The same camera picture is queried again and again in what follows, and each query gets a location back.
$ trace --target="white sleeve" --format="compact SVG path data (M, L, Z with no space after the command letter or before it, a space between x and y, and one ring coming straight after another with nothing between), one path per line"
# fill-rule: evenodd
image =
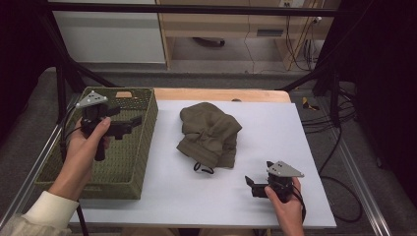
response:
M71 235L71 230L69 228L57 229L52 226L32 224L21 215L14 215L0 231L0 236L28 235L68 236Z
M32 224L65 229L78 205L77 202L44 191L22 217Z

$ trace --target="olive green cloth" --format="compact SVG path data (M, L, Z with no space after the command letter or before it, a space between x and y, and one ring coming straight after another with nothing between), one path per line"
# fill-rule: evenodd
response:
M200 164L232 168L236 155L237 133L242 126L236 119L208 102L183 108L184 139L177 148Z

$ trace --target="white table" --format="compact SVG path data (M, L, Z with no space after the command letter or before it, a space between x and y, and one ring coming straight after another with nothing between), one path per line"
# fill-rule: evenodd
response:
M268 160L282 160L300 178L305 228L336 226L292 103L209 101L242 125L233 169L195 172L195 160L176 146L183 139L180 110L196 100L159 100L142 197L138 201L81 200L88 224L112 226L276 228L268 199L253 198L245 175L267 182ZM71 222L78 222L74 215Z

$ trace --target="black device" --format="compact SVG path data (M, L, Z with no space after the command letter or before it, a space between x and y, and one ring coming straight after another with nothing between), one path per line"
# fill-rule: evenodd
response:
M83 108L83 118L81 120L81 129L86 135L91 135L95 127L106 116L113 116L120 113L120 106L109 108L106 103L108 98L96 93L92 90L85 98L77 103L76 108ZM116 140L122 140L123 135L132 134L133 128L142 125L142 116L137 116L129 121L112 121L110 127L104 136L115 137ZM101 138L97 153L95 155L96 161L105 159L104 139Z
M283 161L277 163L267 161L267 167L267 184L255 184L251 178L245 176L246 184L252 188L252 196L254 198L267 198L268 196L265 192L266 186L270 186L283 203L288 203L289 197L294 195L303 207L302 218L304 221L306 217L306 206L304 205L300 190L296 189L292 182L292 177L304 177L304 174Z

